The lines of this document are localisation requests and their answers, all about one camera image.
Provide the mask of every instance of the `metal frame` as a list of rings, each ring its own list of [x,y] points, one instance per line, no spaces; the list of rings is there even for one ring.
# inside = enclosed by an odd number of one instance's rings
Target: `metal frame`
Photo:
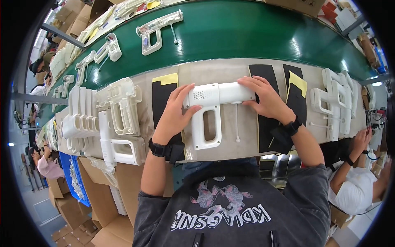
[[[84,47],[85,47],[84,43],[76,40],[75,38],[71,37],[70,35],[67,35],[66,33],[60,31],[59,29],[57,29],[54,26],[48,25],[47,23],[43,23],[43,24],[41,24],[41,28],[44,29],[45,31],[51,32],[53,34],[57,34],[62,39],[66,40],[69,43],[72,43],[73,45],[75,45],[81,49],[84,49]]]
[[[357,26],[362,24],[362,22],[364,22],[364,21],[365,21],[365,18],[362,15],[359,16],[358,19],[353,24],[351,24],[346,29],[344,29],[340,34],[342,36],[348,35],[352,30],[354,30]]]
[[[360,81],[359,83],[362,86],[366,86],[366,85],[369,85],[369,84],[372,84],[372,83],[375,83],[375,82],[389,80],[389,78],[390,78],[389,74],[383,74],[383,75],[378,75],[377,77],[373,77],[373,78],[370,78],[370,79],[367,79],[367,80],[364,80],[364,81]]]
[[[13,92],[11,94],[11,99],[12,100],[22,100],[22,101],[25,101],[25,103],[57,104],[57,105],[63,105],[63,106],[69,105],[69,102],[67,99],[52,98],[50,96],[38,96],[38,95],[32,95],[32,94],[21,94],[19,92]]]

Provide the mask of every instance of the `hand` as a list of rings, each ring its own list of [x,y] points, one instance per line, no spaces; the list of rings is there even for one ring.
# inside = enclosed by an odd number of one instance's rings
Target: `hand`
[[[185,115],[181,111],[182,102],[194,87],[195,84],[184,85],[171,92],[166,108],[152,136],[153,143],[167,145],[173,136],[180,133],[188,125],[193,114],[201,109],[201,106],[192,106],[186,111]]]
[[[352,153],[355,153],[358,156],[361,155],[371,139],[372,127],[368,127],[367,129],[358,131],[357,135],[354,138],[354,148],[352,150]]]
[[[237,80],[243,86],[248,87],[259,96],[259,104],[255,100],[244,101],[243,105],[251,106],[259,115],[274,118],[283,125],[295,121],[296,115],[283,102],[270,83],[262,77],[243,77]]]

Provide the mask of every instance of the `hair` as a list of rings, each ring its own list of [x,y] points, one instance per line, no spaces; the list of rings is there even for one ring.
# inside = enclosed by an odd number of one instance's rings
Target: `hair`
[[[34,170],[36,168],[36,164],[34,163],[33,153],[34,153],[34,148],[31,148],[28,152],[28,159],[29,159],[31,168]]]

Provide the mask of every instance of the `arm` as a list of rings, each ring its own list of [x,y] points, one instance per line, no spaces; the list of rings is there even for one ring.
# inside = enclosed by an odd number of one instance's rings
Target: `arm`
[[[354,149],[350,154],[350,160],[355,162],[358,157],[362,154],[365,147],[367,147],[368,143],[372,139],[372,128],[360,130],[354,139]],[[351,169],[351,166],[347,161],[345,161],[341,167],[337,170],[336,174],[333,176],[329,185],[333,192],[337,195],[341,186],[346,181],[346,176],[348,171]]]
[[[47,145],[48,145],[48,142],[45,142],[44,143],[44,156],[43,157],[45,158],[45,160],[48,161],[48,158],[51,155],[51,151],[50,151],[50,149],[49,149],[49,147]]]
[[[259,104],[254,100],[249,100],[243,102],[243,105],[251,106],[259,115],[277,119],[283,125],[295,121],[296,115],[281,100],[280,96],[265,78],[245,76],[238,79],[237,82],[253,90],[260,99]],[[324,164],[324,156],[320,146],[304,125],[300,126],[298,132],[291,138],[304,165],[317,166]]]
[[[182,102],[188,92],[194,87],[194,84],[184,85],[171,92],[166,108],[152,136],[153,143],[167,145],[173,136],[181,132],[188,125],[192,115],[201,109],[201,106],[190,107],[184,115],[181,111]],[[141,178],[141,191],[153,196],[163,196],[165,183],[165,157],[157,157],[150,150]]]

